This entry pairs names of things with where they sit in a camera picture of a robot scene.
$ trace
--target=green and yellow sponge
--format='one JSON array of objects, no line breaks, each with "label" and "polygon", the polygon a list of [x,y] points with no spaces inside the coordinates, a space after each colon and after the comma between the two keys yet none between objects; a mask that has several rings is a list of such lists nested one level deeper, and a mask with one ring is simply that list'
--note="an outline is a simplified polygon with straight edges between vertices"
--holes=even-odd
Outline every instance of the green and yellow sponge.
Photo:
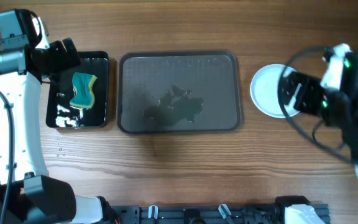
[{"label": "green and yellow sponge", "polygon": [[73,87],[75,96],[70,100],[70,105],[76,108],[92,108],[94,104],[93,83],[97,77],[94,75],[76,72],[73,75]]}]

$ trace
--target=small black tray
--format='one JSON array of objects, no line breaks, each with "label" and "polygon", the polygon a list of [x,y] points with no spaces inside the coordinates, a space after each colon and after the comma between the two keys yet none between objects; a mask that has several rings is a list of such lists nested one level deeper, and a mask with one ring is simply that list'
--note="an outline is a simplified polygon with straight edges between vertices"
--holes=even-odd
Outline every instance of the small black tray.
[{"label": "small black tray", "polygon": [[120,60],[117,125],[127,134],[229,131],[241,123],[229,51],[140,52]]},{"label": "small black tray", "polygon": [[[107,122],[109,55],[106,52],[78,52],[81,65],[51,76],[46,124],[57,129],[102,128]],[[73,75],[87,73],[98,79],[93,84],[94,105],[90,109],[70,106],[74,97]]]}]

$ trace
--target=dark stain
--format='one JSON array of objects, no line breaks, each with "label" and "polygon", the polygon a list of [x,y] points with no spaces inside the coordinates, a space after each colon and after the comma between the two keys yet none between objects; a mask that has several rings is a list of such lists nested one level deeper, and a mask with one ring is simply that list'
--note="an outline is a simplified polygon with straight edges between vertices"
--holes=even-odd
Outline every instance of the dark stain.
[{"label": "dark stain", "polygon": [[149,106],[144,110],[144,119],[152,119],[161,126],[172,126],[181,119],[195,122],[195,115],[203,110],[203,98],[189,98],[191,90],[181,90],[173,85],[172,92],[167,91],[160,99],[160,104]]}]

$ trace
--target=green light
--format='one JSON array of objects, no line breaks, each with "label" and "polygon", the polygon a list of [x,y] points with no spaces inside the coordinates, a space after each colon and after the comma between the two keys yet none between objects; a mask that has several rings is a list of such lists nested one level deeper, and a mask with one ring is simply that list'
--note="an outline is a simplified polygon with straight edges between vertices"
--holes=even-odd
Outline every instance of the green light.
[{"label": "green light", "polygon": [[351,63],[350,63],[350,61],[348,59],[345,59],[343,64],[345,65],[346,68],[349,68],[351,66]]},{"label": "green light", "polygon": [[321,104],[322,104],[322,106],[323,106],[323,108],[327,108],[328,107],[328,103],[327,103],[327,101],[323,101],[323,102],[321,102]]}]

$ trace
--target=round plate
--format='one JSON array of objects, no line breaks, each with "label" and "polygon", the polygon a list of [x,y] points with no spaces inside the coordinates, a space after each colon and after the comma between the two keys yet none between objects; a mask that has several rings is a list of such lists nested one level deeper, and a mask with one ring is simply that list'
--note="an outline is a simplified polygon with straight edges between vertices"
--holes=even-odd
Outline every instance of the round plate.
[{"label": "round plate", "polygon": [[[271,64],[261,68],[252,78],[250,94],[252,101],[261,112],[274,118],[285,118],[280,106],[278,105],[277,87],[278,79],[285,65]],[[294,68],[288,67],[284,77],[289,76]],[[294,116],[299,111],[293,108],[295,97],[291,99],[288,106],[285,106],[290,116]]]}]

